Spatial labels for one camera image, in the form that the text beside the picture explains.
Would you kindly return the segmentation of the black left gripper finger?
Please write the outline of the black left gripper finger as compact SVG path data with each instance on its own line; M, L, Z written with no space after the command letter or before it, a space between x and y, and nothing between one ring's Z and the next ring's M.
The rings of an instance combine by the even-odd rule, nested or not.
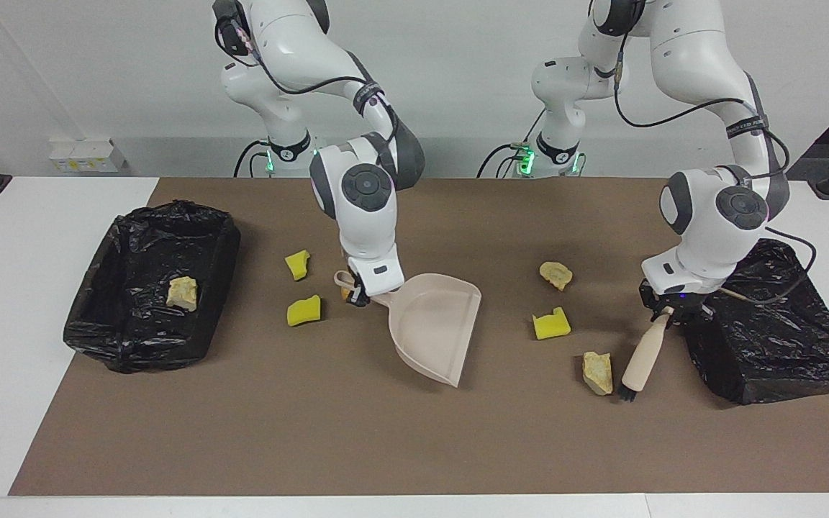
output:
M676 325L691 324L691 322L711 322L714 318L715 311L704 302L698 302L693 305L680 307L676 309Z
M666 303L663 301L661 296L654 291L654 288L652 288L649 282L641 282L638 291L643 305L652 312L652 316L649 321L655 322L658 319L658 316L664 313Z

